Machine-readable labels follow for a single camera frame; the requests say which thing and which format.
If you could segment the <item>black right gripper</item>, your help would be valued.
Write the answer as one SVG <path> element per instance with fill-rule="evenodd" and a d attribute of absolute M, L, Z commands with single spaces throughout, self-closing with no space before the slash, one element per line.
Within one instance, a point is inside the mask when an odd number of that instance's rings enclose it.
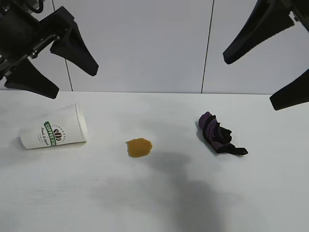
<path fill-rule="evenodd" d="M 294 16 L 309 26 L 309 0 L 291 0 Z M 290 27 L 288 10 L 279 0 L 259 0 L 247 22 L 223 52 L 226 64 L 232 64 L 251 49 Z"/>

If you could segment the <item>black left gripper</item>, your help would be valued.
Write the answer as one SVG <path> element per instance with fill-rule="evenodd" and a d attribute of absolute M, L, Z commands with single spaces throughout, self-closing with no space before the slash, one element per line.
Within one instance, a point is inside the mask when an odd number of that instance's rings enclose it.
<path fill-rule="evenodd" d="M 36 57 L 49 44 L 51 53 L 69 60 L 90 76 L 97 74 L 99 65 L 88 51 L 74 16 L 65 7 L 38 21 L 20 6 L 3 6 L 0 54 L 4 63 L 0 76 L 6 78 L 4 86 L 55 99 L 59 88 L 28 59 Z"/>

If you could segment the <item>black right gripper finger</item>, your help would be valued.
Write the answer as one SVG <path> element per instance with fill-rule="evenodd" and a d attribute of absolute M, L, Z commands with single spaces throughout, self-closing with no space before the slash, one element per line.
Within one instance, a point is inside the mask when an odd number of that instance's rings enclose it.
<path fill-rule="evenodd" d="M 276 111 L 308 102 L 309 75 L 301 75 L 290 84 L 275 92 L 269 99 Z"/>

